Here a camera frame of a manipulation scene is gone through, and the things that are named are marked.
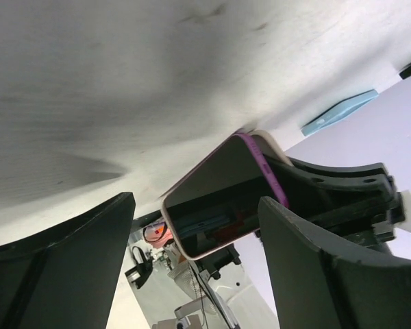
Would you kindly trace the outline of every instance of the pink phone case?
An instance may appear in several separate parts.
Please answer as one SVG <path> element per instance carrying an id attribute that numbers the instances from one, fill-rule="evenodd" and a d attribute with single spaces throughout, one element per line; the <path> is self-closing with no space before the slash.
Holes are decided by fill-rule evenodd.
<path id="1" fill-rule="evenodd" d="M 254 138 L 251 137 L 248 134 L 243 134 L 243 133 L 235 133 L 232 134 L 229 138 L 237 136 L 239 138 L 241 138 L 245 145 L 247 146 L 248 150 L 250 151 L 251 155 L 253 156 L 253 158 L 255 159 L 256 163 L 258 164 L 261 172 L 263 173 L 266 181 L 269 183 L 274 195 L 277 197 L 277 200 L 283 204 L 285 207 L 288 207 L 288 199 L 282 189 L 282 187 L 280 186 L 279 182 L 277 181 L 277 178 L 275 177 L 273 171 L 271 170 L 268 162 L 266 161 L 263 153 L 260 151 L 260 148 L 257 146 L 256 142 L 254 141 Z M 195 171 L 196 169 L 198 169 L 205 161 L 207 161 L 208 158 L 210 158 L 210 156 L 212 156 L 223 144 L 225 144 L 227 142 L 227 140 L 229 139 L 227 138 L 224 142 L 222 142 L 212 153 L 210 153 L 207 157 L 205 157 L 197 166 L 195 166 L 191 171 L 188 172 L 187 175 L 185 175 L 177 184 L 175 184 L 168 192 L 166 192 L 164 194 L 165 197 L 167 197 L 169 194 L 171 194 L 182 182 L 184 182 L 185 180 L 187 180 Z M 173 237 L 178 245 L 178 248 L 180 250 L 180 252 L 187 258 L 190 260 L 197 260 L 200 259 L 204 256 L 207 256 L 208 254 L 211 254 L 212 252 L 215 252 L 216 250 L 222 249 L 224 247 L 226 247 L 227 245 L 233 243 L 235 240 L 231 240 L 228 241 L 218 247 L 215 247 L 201 255 L 198 256 L 190 256 L 187 254 L 187 252 L 184 250 L 183 245 L 181 244 L 181 241 L 177 235 L 176 232 L 174 232 L 174 228 L 172 225 L 172 221 L 171 218 L 166 210 L 166 205 L 165 205 L 165 199 L 163 200 L 163 205 L 162 205 L 162 214 L 164 216 L 164 218 L 166 219 L 166 222 L 168 223 L 169 228 L 171 229 L 171 232 L 173 234 Z"/>

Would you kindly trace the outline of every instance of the black wire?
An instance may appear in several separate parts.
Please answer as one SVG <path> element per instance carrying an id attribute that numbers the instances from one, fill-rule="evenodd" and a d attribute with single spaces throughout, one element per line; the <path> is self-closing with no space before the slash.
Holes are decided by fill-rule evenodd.
<path id="1" fill-rule="evenodd" d="M 195 283 L 193 282 L 193 273 L 192 273 L 192 271 L 193 271 L 192 267 L 189 265 L 190 279 L 192 279 L 193 291 L 195 292 L 195 299 L 197 299 L 198 298 L 197 287 L 196 287 Z M 206 316 L 204 315 L 204 311 L 202 313 L 203 313 L 203 321 L 201 321 L 201 327 L 204 327 L 204 323 L 206 322 Z"/>
<path id="2" fill-rule="evenodd" d="M 193 270 L 192 265 L 189 265 L 189 267 L 190 267 L 190 274 L 193 273 L 195 275 L 195 278 L 197 279 L 197 282 L 198 282 L 198 285 L 199 285 L 199 298 L 201 298 L 201 310 L 202 310 L 202 313 L 203 313 L 203 320 L 205 322 L 205 326 L 207 327 L 207 329 L 209 329 L 208 328 L 207 317 L 206 317 L 206 314 L 205 314 L 206 312 L 204 311 L 203 289 L 201 288 L 201 283 L 199 282 L 198 275 Z"/>

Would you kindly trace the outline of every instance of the smartphone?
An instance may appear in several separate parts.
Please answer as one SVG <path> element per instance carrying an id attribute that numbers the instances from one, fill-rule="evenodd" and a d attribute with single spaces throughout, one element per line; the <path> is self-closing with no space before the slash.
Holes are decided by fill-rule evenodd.
<path id="1" fill-rule="evenodd" d="M 236 133 L 169 190 L 162 214 L 180 252 L 196 260 L 256 231 L 265 195 L 288 205 L 254 138 Z"/>

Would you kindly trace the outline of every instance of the white desk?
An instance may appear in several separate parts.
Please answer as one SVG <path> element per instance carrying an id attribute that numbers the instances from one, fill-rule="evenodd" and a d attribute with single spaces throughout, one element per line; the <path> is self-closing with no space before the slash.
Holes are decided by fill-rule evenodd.
<path id="1" fill-rule="evenodd" d="M 411 1 L 0 0 L 0 245 L 120 191 L 155 210 L 241 125 L 288 149 L 410 61 Z"/>

